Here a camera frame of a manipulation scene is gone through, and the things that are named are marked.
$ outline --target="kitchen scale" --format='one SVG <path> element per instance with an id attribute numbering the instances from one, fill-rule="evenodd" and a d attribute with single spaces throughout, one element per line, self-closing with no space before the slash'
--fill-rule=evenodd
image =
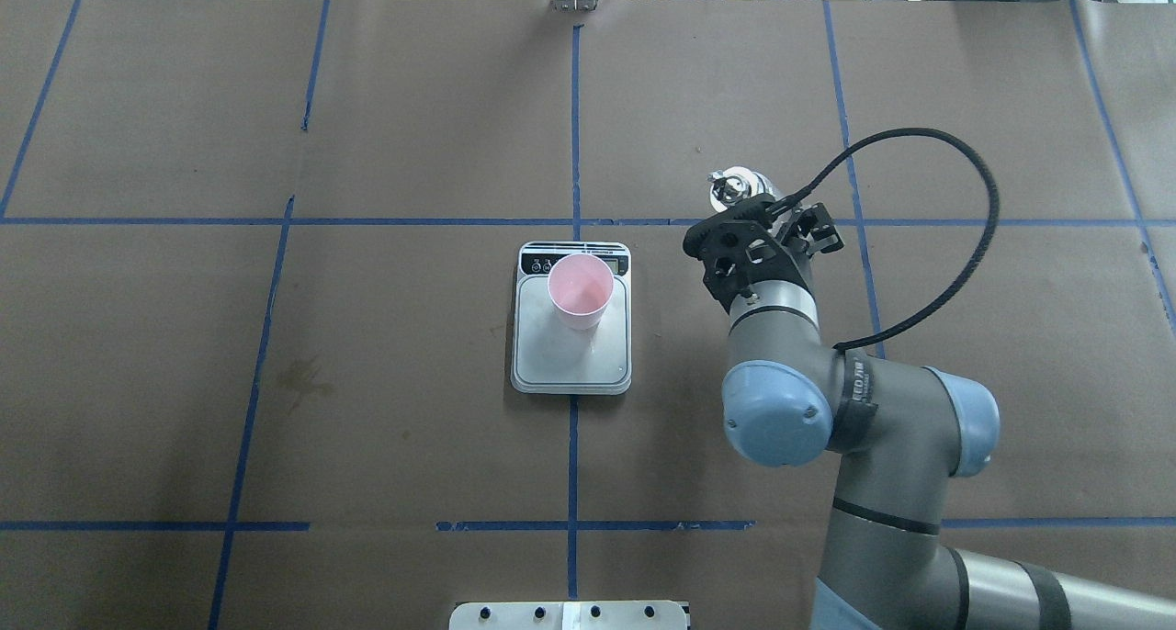
<path id="1" fill-rule="evenodd" d="M 568 254 L 593 254 L 613 269 L 613 297 L 594 328 L 564 326 L 547 294 L 547 274 Z M 522 393 L 624 393 L 633 377 L 633 256 L 614 241 L 529 241 L 515 274 L 510 383 Z"/>

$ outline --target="pink cup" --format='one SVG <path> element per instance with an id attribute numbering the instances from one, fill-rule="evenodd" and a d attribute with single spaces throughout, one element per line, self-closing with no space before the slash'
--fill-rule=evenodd
<path id="1" fill-rule="evenodd" d="M 580 330 L 593 328 L 613 299 L 613 269 L 593 254 L 570 254 L 555 261 L 547 277 L 547 293 L 563 324 Z"/>

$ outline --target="scale control panel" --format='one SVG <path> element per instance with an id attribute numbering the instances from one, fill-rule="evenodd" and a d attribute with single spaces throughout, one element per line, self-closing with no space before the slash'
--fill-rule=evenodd
<path id="1" fill-rule="evenodd" d="M 614 275 L 629 275 L 630 254 L 624 246 L 608 241 L 529 241 L 519 250 L 520 275 L 546 275 L 552 266 L 570 254 L 593 254 L 613 269 Z"/>

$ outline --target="black band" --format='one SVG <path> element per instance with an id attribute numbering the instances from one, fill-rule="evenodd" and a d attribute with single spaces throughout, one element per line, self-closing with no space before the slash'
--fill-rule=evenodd
<path id="1" fill-rule="evenodd" d="M 833 498 L 833 508 L 837 509 L 841 512 L 848 512 L 849 515 L 860 517 L 862 520 L 877 522 L 878 524 L 884 524 L 887 527 L 893 527 L 895 529 L 901 529 L 903 531 L 910 531 L 911 534 L 926 534 L 927 536 L 940 535 L 938 524 L 931 524 L 929 522 L 920 522 L 917 520 L 908 520 L 907 517 L 898 517 L 896 515 L 876 511 L 841 500 L 841 497 Z"/>
<path id="2" fill-rule="evenodd" d="M 960 579 L 960 611 L 956 614 L 955 630 L 964 630 L 964 626 L 968 625 L 968 608 L 971 605 L 971 589 L 970 584 L 968 584 L 968 567 L 963 563 L 963 557 L 960 556 L 960 552 L 948 548 L 947 545 L 944 545 L 943 549 L 951 555 L 951 559 L 956 564 L 956 576 L 958 576 Z"/>
<path id="3" fill-rule="evenodd" d="M 800 317 L 804 319 L 806 321 L 808 321 L 808 323 L 810 326 L 816 326 L 816 323 L 814 323 L 813 319 L 806 316 L 804 313 L 797 311 L 796 309 L 794 309 L 791 307 L 760 307 L 759 309 L 751 309 L 748 313 L 743 313 L 742 316 L 735 319 L 735 324 L 731 324 L 731 329 L 727 334 L 730 334 L 731 331 L 735 331 L 736 326 L 739 326 L 739 323 L 741 323 L 741 321 L 744 321 L 746 319 L 749 319 L 753 315 L 756 315 L 756 313 L 768 313 L 768 311 L 790 313 L 794 316 L 800 316 Z"/>
<path id="4" fill-rule="evenodd" d="M 842 355 L 846 370 L 842 376 L 841 404 L 833 417 L 833 434 L 829 450 L 848 454 L 866 438 L 874 423 L 878 407 L 870 402 L 874 396 L 874 367 L 861 350 L 849 350 Z"/>
<path id="5" fill-rule="evenodd" d="M 1074 630 L 1070 624 L 1070 601 L 1057 576 L 1033 563 L 1015 562 L 1029 576 L 1037 591 L 1038 630 Z"/>

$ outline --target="gray robotic arm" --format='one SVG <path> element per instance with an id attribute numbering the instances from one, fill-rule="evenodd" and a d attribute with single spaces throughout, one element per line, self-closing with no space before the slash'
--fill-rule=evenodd
<path id="1" fill-rule="evenodd" d="M 941 545 L 947 481 L 988 463 L 996 401 L 974 380 L 821 344 L 809 260 L 841 241 L 823 207 L 794 197 L 735 199 L 691 228 L 683 249 L 730 316 L 731 445 L 769 467 L 842 456 L 811 628 L 1176 628 L 1171 601 Z"/>

